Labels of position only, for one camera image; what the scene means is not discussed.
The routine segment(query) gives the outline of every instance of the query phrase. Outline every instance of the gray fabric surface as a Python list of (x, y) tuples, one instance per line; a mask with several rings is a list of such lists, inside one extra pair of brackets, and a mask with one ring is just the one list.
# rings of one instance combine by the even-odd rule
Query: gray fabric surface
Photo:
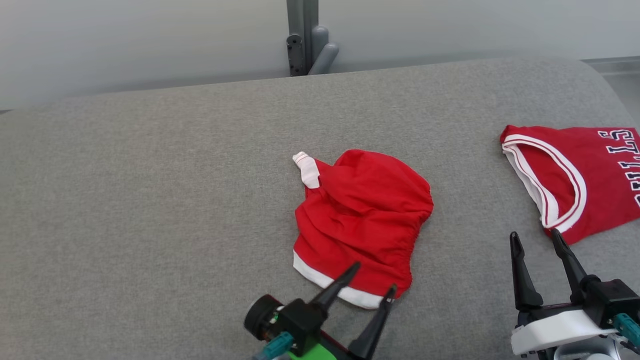
[[(587, 65), (498, 59), (125, 92), (0, 117), (1, 359), (244, 359), (270, 293), (310, 299), (293, 267), (303, 185), (291, 156), (361, 148), (403, 160), (435, 210), (376, 359), (511, 359), (508, 236), (547, 303), (559, 259), (500, 151), (506, 124), (633, 126)], [(576, 244), (588, 272), (640, 290), (633, 222)], [(340, 301), (347, 343), (372, 315)]]

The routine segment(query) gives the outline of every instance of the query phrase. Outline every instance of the red garment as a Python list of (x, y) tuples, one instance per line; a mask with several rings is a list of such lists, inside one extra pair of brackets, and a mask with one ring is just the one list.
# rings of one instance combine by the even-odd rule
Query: red garment
[(429, 183), (402, 161), (377, 152), (348, 150), (334, 166), (303, 152), (294, 160), (307, 186), (296, 209), (294, 267), (326, 287), (359, 261), (360, 270), (340, 297), (375, 308), (394, 283), (396, 297), (402, 295), (412, 281), (413, 244), (433, 210)]
[(640, 217), (640, 151), (632, 127), (516, 127), (502, 150), (547, 232), (571, 245)]

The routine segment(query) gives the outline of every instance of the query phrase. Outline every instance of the red cloth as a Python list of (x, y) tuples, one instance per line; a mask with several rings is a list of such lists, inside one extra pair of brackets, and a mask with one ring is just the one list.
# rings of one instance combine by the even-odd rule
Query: red cloth
[(638, 138), (632, 127), (508, 125), (500, 142), (547, 233), (571, 245), (640, 217)]
[(348, 150), (334, 166), (315, 161), (320, 187), (305, 188), (296, 209), (295, 253), (331, 279), (359, 261), (349, 287), (382, 296), (395, 283), (399, 297), (411, 286), (413, 245), (433, 210), (429, 183), (377, 152)]

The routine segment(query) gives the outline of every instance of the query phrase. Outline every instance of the gray metal post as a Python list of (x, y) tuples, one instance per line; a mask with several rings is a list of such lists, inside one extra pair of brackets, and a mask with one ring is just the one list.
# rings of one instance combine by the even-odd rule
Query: gray metal post
[[(289, 74), (300, 76), (327, 73), (338, 54), (338, 45), (329, 43), (327, 28), (318, 26), (318, 0), (287, 0), (287, 16)], [(316, 66), (314, 64), (317, 61), (321, 63)]]

